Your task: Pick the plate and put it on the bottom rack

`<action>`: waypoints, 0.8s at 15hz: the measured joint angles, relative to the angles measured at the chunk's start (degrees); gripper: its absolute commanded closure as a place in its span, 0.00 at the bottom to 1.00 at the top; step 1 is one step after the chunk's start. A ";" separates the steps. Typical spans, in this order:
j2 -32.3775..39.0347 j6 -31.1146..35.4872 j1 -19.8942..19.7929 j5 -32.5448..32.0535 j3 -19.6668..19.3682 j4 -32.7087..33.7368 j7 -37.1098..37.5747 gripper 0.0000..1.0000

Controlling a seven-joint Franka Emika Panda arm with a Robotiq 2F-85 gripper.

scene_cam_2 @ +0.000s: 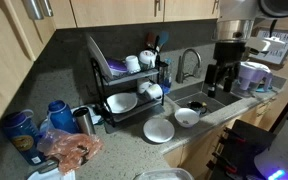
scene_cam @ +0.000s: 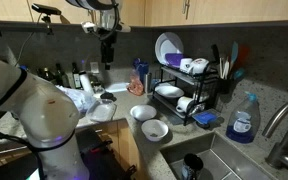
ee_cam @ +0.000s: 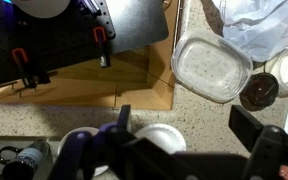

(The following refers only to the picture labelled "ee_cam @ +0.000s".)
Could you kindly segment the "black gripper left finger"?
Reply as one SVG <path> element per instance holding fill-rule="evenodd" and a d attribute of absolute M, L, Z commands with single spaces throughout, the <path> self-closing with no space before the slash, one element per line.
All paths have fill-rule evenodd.
<path fill-rule="evenodd" d="M 198 180 L 187 164 L 127 129 L 131 106 L 123 105 L 116 123 L 101 126 L 89 137 L 81 152 L 69 148 L 58 156 L 47 180 L 92 180 L 95 169 L 108 166 L 123 180 Z"/>

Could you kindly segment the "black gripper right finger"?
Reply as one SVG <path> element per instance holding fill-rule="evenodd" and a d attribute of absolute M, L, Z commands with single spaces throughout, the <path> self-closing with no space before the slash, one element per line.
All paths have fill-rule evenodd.
<path fill-rule="evenodd" d="M 264 125 L 240 105 L 232 105 L 229 128 L 250 153 L 244 180 L 282 180 L 282 165 L 288 166 L 288 134 L 276 125 Z"/>

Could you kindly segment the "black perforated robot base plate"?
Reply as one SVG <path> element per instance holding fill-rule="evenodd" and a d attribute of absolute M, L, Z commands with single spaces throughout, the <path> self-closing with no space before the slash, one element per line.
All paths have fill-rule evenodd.
<path fill-rule="evenodd" d="M 169 31 L 162 0 L 0 0 L 0 84 L 140 48 Z"/>

